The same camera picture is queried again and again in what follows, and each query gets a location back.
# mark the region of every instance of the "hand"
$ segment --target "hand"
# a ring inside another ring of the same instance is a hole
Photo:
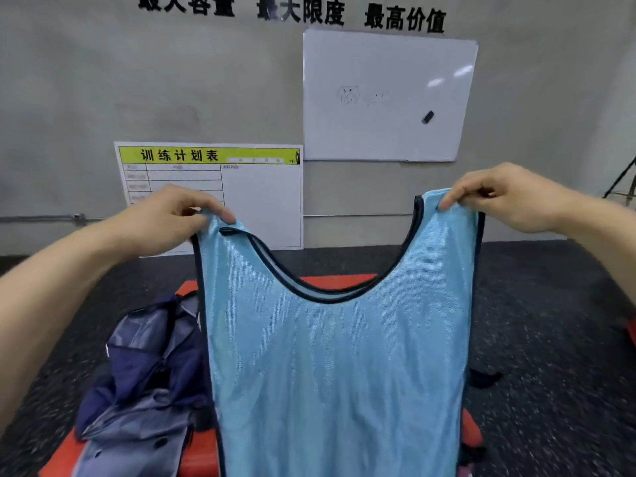
[[[444,195],[438,208],[454,203],[481,211],[524,233],[559,232],[582,194],[511,163],[469,172]]]
[[[155,256],[179,246],[208,224],[194,207],[210,209],[228,224],[236,221],[232,212],[211,195],[169,184],[87,229],[115,249],[120,260]]]

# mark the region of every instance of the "person's left hand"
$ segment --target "person's left hand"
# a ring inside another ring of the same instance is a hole
[[[198,214],[195,207],[210,209],[227,224],[236,221],[232,212],[211,195],[166,185],[161,191],[87,229],[112,247],[122,261],[155,256],[179,246],[208,224],[207,217]]]

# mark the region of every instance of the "blue sports bib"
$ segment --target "blue sports bib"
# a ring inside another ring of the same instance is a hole
[[[196,251],[227,477],[453,477],[483,218],[416,198],[393,267],[339,291],[213,217]]]

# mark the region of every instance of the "gray wall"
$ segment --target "gray wall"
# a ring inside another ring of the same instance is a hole
[[[137,0],[0,0],[0,216],[121,210],[114,140],[302,143],[303,27],[257,20],[256,1],[224,19]],[[356,27],[368,2],[441,7],[445,36],[480,49],[457,162],[307,163],[305,213],[355,216],[307,218],[306,247],[399,243],[409,216],[365,215],[408,214],[415,194],[505,160],[599,192],[636,151],[634,0],[343,1]],[[630,110],[608,114],[620,103]],[[71,230],[5,224],[0,254]],[[492,223],[486,237],[523,236]]]

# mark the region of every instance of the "black magnet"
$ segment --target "black magnet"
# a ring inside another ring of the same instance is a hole
[[[424,117],[424,119],[422,119],[422,123],[423,123],[423,124],[427,124],[428,122],[430,122],[430,121],[431,121],[431,119],[433,118],[433,115],[435,115],[435,114],[433,113],[433,111],[429,111],[429,113],[428,113],[428,114],[426,114],[426,116]]]

